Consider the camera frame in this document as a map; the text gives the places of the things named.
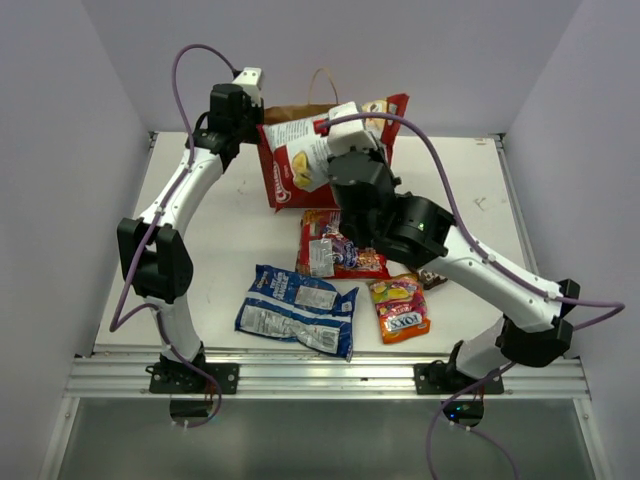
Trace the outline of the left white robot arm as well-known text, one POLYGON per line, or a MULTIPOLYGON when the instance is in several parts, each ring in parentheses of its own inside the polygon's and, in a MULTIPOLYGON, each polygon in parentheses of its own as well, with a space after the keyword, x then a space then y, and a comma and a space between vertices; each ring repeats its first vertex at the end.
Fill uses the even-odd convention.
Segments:
POLYGON ((117 226, 125 285, 110 322, 118 330, 131 314, 123 307, 129 292, 151 311, 163 350, 152 373, 172 378, 185 392, 201 390, 208 379, 203 343, 188 305, 194 265, 184 236, 205 194, 226 172, 243 144, 259 140, 264 102, 256 84, 216 84, 209 108, 188 126, 182 159, 154 202, 138 217, 117 226))

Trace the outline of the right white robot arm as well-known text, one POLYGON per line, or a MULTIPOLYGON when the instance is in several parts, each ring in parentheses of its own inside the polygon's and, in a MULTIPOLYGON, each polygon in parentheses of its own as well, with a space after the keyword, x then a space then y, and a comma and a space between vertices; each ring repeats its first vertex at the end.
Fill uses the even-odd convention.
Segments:
POLYGON ((568 351, 574 328, 560 301, 576 298, 578 284, 548 281, 513 263, 497 269, 500 255, 466 238, 451 213, 424 197, 396 193, 401 181, 377 150, 331 157, 328 180, 341 210, 339 230, 356 246, 441 275, 501 312, 494 325, 456 343, 448 362, 431 369, 435 381, 464 393, 509 362, 542 368, 568 351), (506 271, 541 292, 519 285, 506 271))

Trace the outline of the red assorted candy bag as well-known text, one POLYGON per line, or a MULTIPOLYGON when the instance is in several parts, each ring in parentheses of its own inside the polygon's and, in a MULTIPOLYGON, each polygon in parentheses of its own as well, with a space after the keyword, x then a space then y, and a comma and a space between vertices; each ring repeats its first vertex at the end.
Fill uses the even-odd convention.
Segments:
POLYGON ((386 280, 386 258, 371 248, 358 248, 340 231, 339 209, 308 209, 301 218, 295 271, 321 279, 386 280))

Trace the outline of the red paper bag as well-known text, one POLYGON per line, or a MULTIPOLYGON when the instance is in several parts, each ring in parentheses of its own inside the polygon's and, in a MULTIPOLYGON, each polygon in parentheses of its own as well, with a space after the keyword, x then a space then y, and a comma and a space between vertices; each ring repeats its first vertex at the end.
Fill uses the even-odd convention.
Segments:
MULTIPOLYGON (((362 103, 360 109, 404 116, 409 98, 406 93, 397 93, 362 103)), ((314 126, 328 119, 329 110, 338 106, 338 100, 330 70, 320 67, 312 76, 305 104, 265 109, 264 124, 258 128, 261 140, 257 150, 269 205, 276 212, 284 208, 336 207, 326 181, 330 150, 326 138, 317 134, 314 126), (311 103, 314 83, 320 72, 324 72, 329 80, 334 93, 333 103, 311 103)), ((365 124, 381 142, 386 159, 391 163, 399 123, 367 119, 365 124)))

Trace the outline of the red white chips bag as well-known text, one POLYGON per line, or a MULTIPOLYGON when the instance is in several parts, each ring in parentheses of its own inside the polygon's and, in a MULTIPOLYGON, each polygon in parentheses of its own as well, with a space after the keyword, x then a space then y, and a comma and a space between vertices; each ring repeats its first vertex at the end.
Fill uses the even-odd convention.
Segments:
POLYGON ((328 120, 331 104, 269 107, 258 126, 257 146, 269 205, 284 208, 332 208, 327 184, 330 152, 315 125, 328 120))

